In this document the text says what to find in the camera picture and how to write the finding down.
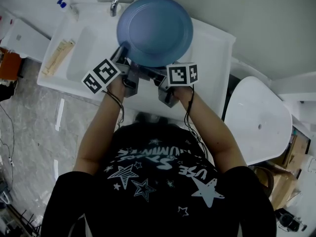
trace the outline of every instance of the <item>black t-shirt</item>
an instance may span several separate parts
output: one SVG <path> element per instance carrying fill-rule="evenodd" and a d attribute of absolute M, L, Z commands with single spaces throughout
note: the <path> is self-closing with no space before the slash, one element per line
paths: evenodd
<path fill-rule="evenodd" d="M 94 237 L 236 236 L 239 223 L 243 236 L 276 235 L 274 212 L 256 175 L 248 167 L 219 173 L 191 133 L 174 125 L 122 127 L 95 176 L 60 176 L 41 235 L 68 236 L 83 214 Z"/>

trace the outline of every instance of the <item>star print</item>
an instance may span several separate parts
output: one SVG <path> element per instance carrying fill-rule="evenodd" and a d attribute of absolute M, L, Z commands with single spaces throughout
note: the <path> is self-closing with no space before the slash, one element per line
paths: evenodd
<path fill-rule="evenodd" d="M 108 179 L 119 177 L 123 183 L 124 190 L 126 190 L 128 179 L 133 177 L 139 177 L 139 175 L 136 175 L 134 172 L 132 172 L 132 167 L 133 165 L 130 165 L 126 168 L 118 166 L 118 171 L 110 175 Z"/>
<path fill-rule="evenodd" d="M 117 189 L 117 190 L 119 190 L 119 188 L 120 188 L 120 185 L 117 183 L 117 184 L 114 184 L 114 190 L 115 189 Z"/>
<path fill-rule="evenodd" d="M 174 156 L 167 156 L 167 158 L 169 158 L 169 159 L 171 159 L 171 160 L 177 159 L 177 157 L 174 157 Z"/>
<path fill-rule="evenodd" d="M 143 183 L 138 183 L 132 180 L 132 183 L 136 186 L 137 190 L 134 197 L 142 195 L 143 198 L 149 202 L 149 193 L 155 192 L 156 190 L 148 185 L 148 178 Z"/>
<path fill-rule="evenodd" d="M 173 181 L 169 181 L 168 179 L 167 179 L 167 185 L 169 185 L 169 187 L 171 188 L 175 188 L 173 185 Z"/>
<path fill-rule="evenodd" d="M 178 212 L 181 214 L 182 217 L 189 215 L 187 210 L 188 210 L 187 207 L 184 207 L 184 208 L 178 207 Z"/>
<path fill-rule="evenodd" d="M 198 191 L 194 192 L 191 196 L 193 197 L 202 197 L 206 206 L 208 208 L 212 207 L 214 198 L 225 198 L 223 195 L 220 195 L 215 191 L 215 186 L 217 184 L 217 179 L 213 178 L 209 183 L 204 184 L 195 177 L 192 177 L 193 181 L 197 185 Z"/>
<path fill-rule="evenodd" d="M 153 140 L 150 140 L 150 144 L 156 144 L 158 146 L 159 142 L 161 142 L 159 139 L 153 139 Z"/>
<path fill-rule="evenodd" d="M 142 163 L 141 162 L 135 162 L 134 166 L 139 169 L 142 168 Z"/>
<path fill-rule="evenodd" d="M 109 172 L 111 169 L 113 169 L 113 165 L 107 166 L 107 168 L 105 170 L 103 170 L 103 171 Z"/>

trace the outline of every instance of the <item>blue plate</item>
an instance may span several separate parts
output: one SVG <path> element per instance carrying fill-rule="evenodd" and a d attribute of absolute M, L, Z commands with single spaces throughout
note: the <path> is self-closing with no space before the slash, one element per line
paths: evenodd
<path fill-rule="evenodd" d="M 193 38 L 192 20 L 173 0 L 137 0 L 122 14 L 117 38 L 127 57 L 142 66 L 161 67 L 181 58 Z"/>

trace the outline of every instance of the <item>gray marble floor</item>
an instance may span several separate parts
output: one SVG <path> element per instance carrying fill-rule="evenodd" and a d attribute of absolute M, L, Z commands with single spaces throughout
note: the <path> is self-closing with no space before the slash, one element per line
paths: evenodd
<path fill-rule="evenodd" d="M 72 170 L 81 139 L 97 112 L 100 102 L 59 92 L 37 85 L 40 64 L 26 60 L 23 79 L 19 79 L 15 95 L 0 102 L 13 120 L 15 148 L 12 157 L 13 205 L 26 216 L 34 214 L 36 225 L 41 221 L 47 202 L 55 185 L 54 161 L 58 161 L 58 174 Z M 60 129 L 55 129 L 61 99 L 64 109 Z M 136 112 L 125 109 L 123 125 L 134 121 Z M 182 122 L 174 122 L 184 127 Z M 13 132 L 11 122 L 0 110 L 0 136 L 12 152 Z M 0 147 L 3 172 L 9 186 L 11 166 L 6 147 Z"/>

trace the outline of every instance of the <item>white sink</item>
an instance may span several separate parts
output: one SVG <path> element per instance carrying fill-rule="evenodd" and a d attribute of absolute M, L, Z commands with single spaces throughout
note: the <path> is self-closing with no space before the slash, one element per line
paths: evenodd
<path fill-rule="evenodd" d="M 228 103 L 225 124 L 248 165 L 281 155 L 292 133 L 292 116 L 260 80 L 247 77 Z"/>
<path fill-rule="evenodd" d="M 55 32 L 40 71 L 44 69 L 62 39 L 76 44 L 52 77 L 39 74 L 38 84 L 67 93 L 101 101 L 104 94 L 93 95 L 81 83 L 87 71 L 94 69 L 118 48 L 116 27 L 119 17 L 110 17 L 110 3 L 81 3 L 76 7 L 79 20 L 65 16 Z M 122 4 L 120 13 L 128 6 Z M 196 62 L 199 82 L 196 91 L 213 111 L 221 116 L 225 103 L 235 37 L 201 21 L 192 19 L 194 37 L 180 62 Z M 167 107 L 158 99 L 158 88 L 152 81 L 140 80 L 138 93 L 124 100 L 124 106 L 138 111 L 183 121 L 185 110 L 181 104 Z"/>

